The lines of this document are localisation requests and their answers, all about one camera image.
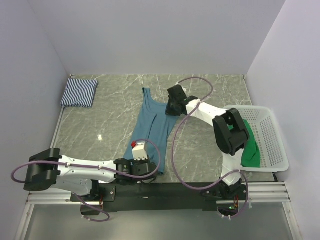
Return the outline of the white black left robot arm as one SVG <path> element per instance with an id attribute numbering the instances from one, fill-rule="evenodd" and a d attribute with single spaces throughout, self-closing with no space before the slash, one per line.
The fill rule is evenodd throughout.
<path id="1" fill-rule="evenodd" d="M 60 149 L 49 148 L 30 157 L 23 188 L 29 192 L 55 188 L 94 201 L 100 195 L 100 181 L 134 185 L 155 178 L 158 168 L 146 154 L 141 160 L 91 161 L 61 155 Z"/>

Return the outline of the teal blue tank top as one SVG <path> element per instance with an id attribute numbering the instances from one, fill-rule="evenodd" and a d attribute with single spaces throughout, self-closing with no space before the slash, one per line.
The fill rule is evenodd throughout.
<path id="1" fill-rule="evenodd" d="M 164 174 L 168 138 L 178 120 L 177 116 L 166 115 L 167 104 L 155 101 L 149 88 L 142 88 L 143 102 L 124 158 L 133 159 L 131 143 L 138 139 L 148 139 L 147 153 L 151 162 L 160 164 L 158 173 Z"/>

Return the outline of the blue white striped tank top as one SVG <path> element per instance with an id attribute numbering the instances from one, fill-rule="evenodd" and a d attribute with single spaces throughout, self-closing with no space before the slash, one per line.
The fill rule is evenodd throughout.
<path id="1" fill-rule="evenodd" d="M 69 78 L 60 102 L 61 106 L 91 108 L 98 84 L 96 79 Z"/>

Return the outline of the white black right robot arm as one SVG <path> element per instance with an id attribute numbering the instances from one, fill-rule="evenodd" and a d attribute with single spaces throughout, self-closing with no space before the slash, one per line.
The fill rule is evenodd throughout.
<path id="1" fill-rule="evenodd" d="M 222 109 L 188 97 L 182 86 L 177 84 L 168 90 L 165 114 L 168 116 L 189 116 L 213 127 L 215 140 L 222 152 L 222 172 L 217 184 L 202 189 L 201 194 L 215 201 L 233 200 L 244 192 L 241 162 L 244 149 L 250 139 L 249 131 L 239 111 L 235 108 Z"/>

